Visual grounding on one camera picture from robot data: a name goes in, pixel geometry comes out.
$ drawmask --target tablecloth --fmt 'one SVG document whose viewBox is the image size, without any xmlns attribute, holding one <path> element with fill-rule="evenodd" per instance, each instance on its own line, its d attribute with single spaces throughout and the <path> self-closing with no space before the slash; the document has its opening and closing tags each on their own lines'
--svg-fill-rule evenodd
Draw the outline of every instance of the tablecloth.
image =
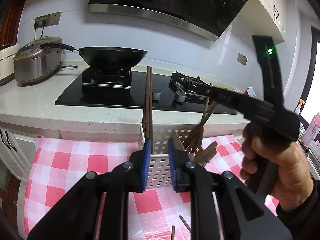
<svg viewBox="0 0 320 240">
<path fill-rule="evenodd" d="M 208 171 L 232 171 L 239 177 L 243 153 L 232 135 L 205 138 L 202 147 L 217 141 L 217 155 L 206 165 Z M 24 206 L 26 234 L 87 172 L 111 171 L 129 160 L 138 143 L 99 143 L 52 138 L 36 139 L 36 156 L 30 171 Z M 270 196 L 266 206 L 275 213 L 278 201 Z M 176 193 L 172 187 L 130 193 L 128 204 L 129 239 L 170 239 L 171 226 L 176 239 L 190 239 L 179 215 L 191 224 L 190 193 Z"/>
</svg>

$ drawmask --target white stone countertop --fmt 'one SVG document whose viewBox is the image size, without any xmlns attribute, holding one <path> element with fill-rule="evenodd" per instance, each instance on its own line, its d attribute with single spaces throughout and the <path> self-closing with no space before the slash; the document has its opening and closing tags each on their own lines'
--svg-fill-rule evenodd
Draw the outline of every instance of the white stone countertop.
<svg viewBox="0 0 320 240">
<path fill-rule="evenodd" d="M 61 70 L 37 85 L 18 87 L 13 80 L 0 87 L 0 122 L 60 131 L 139 133 L 142 109 L 55 105 L 61 93 L 86 68 L 84 64 L 78 65 L 82 66 L 76 70 Z M 139 66 L 135 70 L 144 71 L 144 68 Z M 172 71 L 155 68 L 153 73 L 171 75 Z M 202 113 L 154 110 L 153 123 L 198 124 L 201 116 Z M 239 113 L 237 115 L 213 114 L 206 127 L 226 125 L 228 130 L 238 130 L 243 129 L 247 123 L 248 120 Z"/>
</svg>

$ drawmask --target wok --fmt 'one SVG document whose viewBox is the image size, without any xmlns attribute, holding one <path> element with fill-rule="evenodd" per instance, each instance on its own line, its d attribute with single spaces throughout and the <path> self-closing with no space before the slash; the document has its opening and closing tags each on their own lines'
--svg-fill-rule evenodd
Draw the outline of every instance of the wok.
<svg viewBox="0 0 320 240">
<path fill-rule="evenodd" d="M 147 54 L 147 51 L 140 49 L 117 47 L 86 47 L 78 50 L 72 46 L 55 42 L 41 44 L 40 48 L 56 48 L 70 51 L 77 50 L 79 51 L 79 55 L 89 66 L 100 69 L 103 68 L 111 72 L 132 68 Z"/>
</svg>

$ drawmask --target human hand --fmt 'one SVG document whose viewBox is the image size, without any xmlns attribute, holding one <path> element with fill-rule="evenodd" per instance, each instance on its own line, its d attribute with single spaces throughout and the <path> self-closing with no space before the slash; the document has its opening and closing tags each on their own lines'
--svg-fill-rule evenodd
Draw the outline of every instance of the human hand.
<svg viewBox="0 0 320 240">
<path fill-rule="evenodd" d="M 240 176 L 248 180 L 257 172 L 254 161 L 257 155 L 279 165 L 278 179 L 270 193 L 280 201 L 282 209 L 292 211 L 302 205 L 313 191 L 313 180 L 310 176 L 308 160 L 296 142 L 280 143 L 251 137 L 249 124 L 245 127 L 242 151 L 245 156 Z"/>
</svg>

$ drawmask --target floor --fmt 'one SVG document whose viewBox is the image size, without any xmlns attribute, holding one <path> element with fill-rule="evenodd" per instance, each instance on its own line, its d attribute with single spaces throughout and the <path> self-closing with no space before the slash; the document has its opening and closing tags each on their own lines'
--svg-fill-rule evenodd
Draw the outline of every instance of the floor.
<svg viewBox="0 0 320 240">
<path fill-rule="evenodd" d="M 23 239 L 27 239 L 27 235 L 24 230 L 24 197 L 26 195 L 27 182 L 21 181 L 19 194 L 18 194 L 18 203 L 17 203 L 17 224 L 18 224 L 18 233 Z"/>
</svg>

